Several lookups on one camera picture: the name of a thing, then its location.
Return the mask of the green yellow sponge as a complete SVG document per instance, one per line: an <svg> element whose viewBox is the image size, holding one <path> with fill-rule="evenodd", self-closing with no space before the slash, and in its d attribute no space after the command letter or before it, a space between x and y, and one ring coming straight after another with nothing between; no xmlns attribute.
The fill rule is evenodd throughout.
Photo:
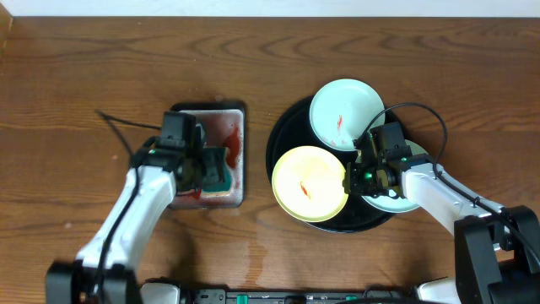
<svg viewBox="0 0 540 304"><path fill-rule="evenodd" d="M223 179L216 183L208 184L202 189L202 195L205 197L221 197L226 196L232 191L233 175L230 168L225 165L223 167Z"/></svg>

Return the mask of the yellow plate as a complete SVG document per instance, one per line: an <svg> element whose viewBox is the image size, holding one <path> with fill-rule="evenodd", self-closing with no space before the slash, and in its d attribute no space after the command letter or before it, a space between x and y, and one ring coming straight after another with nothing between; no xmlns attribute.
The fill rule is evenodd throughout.
<svg viewBox="0 0 540 304"><path fill-rule="evenodd" d="M331 152L300 146L283 154L273 167L273 194L288 214L304 222L322 222L339 214L348 200L345 168Z"/></svg>

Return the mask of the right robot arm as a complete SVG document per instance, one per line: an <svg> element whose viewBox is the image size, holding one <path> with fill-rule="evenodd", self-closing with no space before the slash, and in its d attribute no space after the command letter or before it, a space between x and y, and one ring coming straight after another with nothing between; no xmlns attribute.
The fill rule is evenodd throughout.
<svg viewBox="0 0 540 304"><path fill-rule="evenodd" d="M539 219L528 207L479 196L427 154L349 163L343 185L347 194L404 198L453 235L455 275L419 285L422 303L539 301Z"/></svg>

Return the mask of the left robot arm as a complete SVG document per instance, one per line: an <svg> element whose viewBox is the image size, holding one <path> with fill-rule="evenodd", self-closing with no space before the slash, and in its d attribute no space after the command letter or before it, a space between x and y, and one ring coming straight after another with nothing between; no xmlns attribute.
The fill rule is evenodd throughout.
<svg viewBox="0 0 540 304"><path fill-rule="evenodd" d="M130 158L113 209L74 262L55 262L46 273L48 303L180 303L178 284L139 285L136 271L161 215L178 196L230 182L226 147L143 144Z"/></svg>

